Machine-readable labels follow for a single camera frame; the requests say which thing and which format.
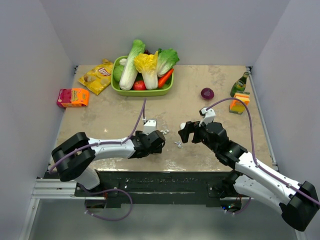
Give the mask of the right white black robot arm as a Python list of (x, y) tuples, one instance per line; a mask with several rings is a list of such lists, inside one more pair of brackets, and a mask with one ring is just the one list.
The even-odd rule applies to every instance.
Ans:
[(300, 183), (254, 159), (251, 152), (230, 140), (221, 123), (188, 121), (178, 131), (183, 143), (193, 134), (192, 143), (202, 143), (214, 152), (220, 163), (229, 166), (237, 175), (223, 183), (223, 192), (230, 197), (237, 193), (251, 197), (280, 213), (292, 228), (303, 232), (318, 210), (316, 188), (308, 181)]

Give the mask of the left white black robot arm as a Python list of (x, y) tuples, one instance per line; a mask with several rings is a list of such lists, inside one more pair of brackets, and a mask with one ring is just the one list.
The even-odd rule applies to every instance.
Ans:
[(99, 196), (104, 184), (98, 172), (90, 167), (91, 162), (111, 158), (140, 159), (160, 154), (165, 142), (159, 130), (149, 134), (136, 131), (127, 138), (114, 140), (89, 138), (84, 132), (78, 132), (51, 152), (54, 165), (49, 173), (57, 170), (62, 182), (74, 180), (92, 196)]

